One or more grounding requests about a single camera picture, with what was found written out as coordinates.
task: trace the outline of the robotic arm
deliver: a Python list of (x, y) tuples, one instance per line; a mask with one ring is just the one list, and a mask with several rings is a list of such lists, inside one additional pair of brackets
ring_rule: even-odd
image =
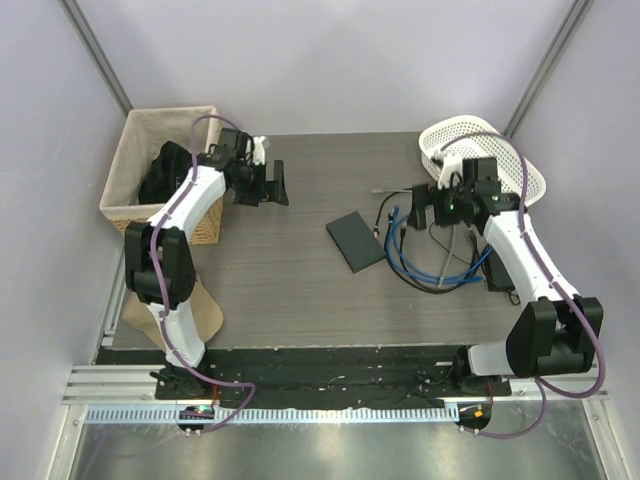
[(463, 159), (446, 153), (432, 161), (442, 173), (435, 186), (413, 187), (409, 225), (418, 230), (426, 228), (428, 205), (433, 205), (437, 225), (475, 225), (500, 257), (522, 302), (520, 317), (505, 341), (467, 349), (467, 373), (534, 377), (588, 371), (595, 348), (553, 284), (574, 300), (596, 336), (602, 324), (602, 306), (596, 298), (582, 298), (560, 274), (525, 212), (524, 228), (548, 270), (543, 271), (521, 233), (519, 195), (501, 191), (496, 159)]
[[(258, 206), (260, 202), (289, 205), (284, 186), (284, 166), (274, 162), (274, 180), (266, 181), (266, 137), (251, 138), (234, 129), (222, 129), (213, 152), (198, 156), (197, 176), (190, 170), (187, 180), (166, 205), (145, 223), (131, 223), (125, 232), (125, 278), (127, 287), (147, 304), (158, 327), (164, 304), (158, 278), (151, 261), (151, 235), (161, 220), (158, 256), (169, 294), (169, 314), (164, 317), (166, 332), (174, 347), (192, 367), (206, 371), (205, 345), (195, 328), (190, 296), (196, 272), (188, 239), (207, 213), (229, 188), (235, 190), (235, 203)], [(251, 161), (245, 160), (253, 152)], [(182, 363), (167, 348), (166, 361), (172, 369)]]

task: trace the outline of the wicker basket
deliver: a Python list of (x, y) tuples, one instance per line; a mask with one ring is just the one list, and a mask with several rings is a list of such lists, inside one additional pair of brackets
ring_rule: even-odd
[[(162, 204), (138, 204), (140, 185), (165, 142), (171, 140), (189, 150), (191, 122), (205, 113), (216, 113), (216, 109), (210, 106), (154, 108), (129, 113), (100, 200), (100, 211), (121, 233), (129, 223), (146, 222), (162, 208)], [(205, 151), (208, 145), (215, 143), (219, 134), (218, 120), (201, 121), (196, 127), (199, 151)], [(217, 243), (221, 216), (222, 199), (202, 217), (190, 243)]]

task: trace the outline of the black cover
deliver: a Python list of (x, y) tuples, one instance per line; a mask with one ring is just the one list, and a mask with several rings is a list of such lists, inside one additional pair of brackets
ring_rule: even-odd
[(358, 212), (327, 223), (327, 231), (353, 273), (378, 263), (386, 256), (384, 249)]
[(138, 192), (140, 205), (167, 203), (187, 178), (191, 154), (174, 142), (166, 142), (153, 162)]

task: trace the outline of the black notebook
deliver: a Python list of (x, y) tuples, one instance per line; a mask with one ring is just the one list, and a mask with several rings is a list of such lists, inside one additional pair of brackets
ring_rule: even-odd
[(386, 256), (384, 249), (358, 212), (327, 223), (327, 231), (353, 273), (378, 263)]

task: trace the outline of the gray floor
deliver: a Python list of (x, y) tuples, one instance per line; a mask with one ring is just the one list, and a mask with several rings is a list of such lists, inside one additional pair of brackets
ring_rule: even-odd
[[(509, 402), (493, 410), (490, 430), (515, 432), (534, 421), (540, 403)], [(175, 425), (85, 426), (70, 478), (606, 478), (580, 402), (550, 402), (538, 429), (510, 441), (475, 438), (450, 423), (232, 425), (151, 448), (175, 432)]]
[[(519, 310), (504, 295), (482, 284), (424, 294), (400, 282), (386, 262), (354, 275), (325, 230), (354, 210), (373, 225), (382, 197), (371, 189), (429, 178), (417, 133), (272, 137), (268, 158), (285, 161), (291, 205), (226, 205), (220, 243), (192, 249), (225, 314), (212, 346), (478, 343), (506, 336)], [(403, 197), (396, 198), (408, 213), (410, 196)], [(448, 231), (434, 233), (447, 243)], [(456, 253), (468, 258), (464, 229), (458, 233)], [(446, 255), (426, 232), (410, 231), (406, 250), (434, 274)], [(465, 269), (453, 260), (449, 271)], [(113, 347), (153, 344), (120, 322)]]

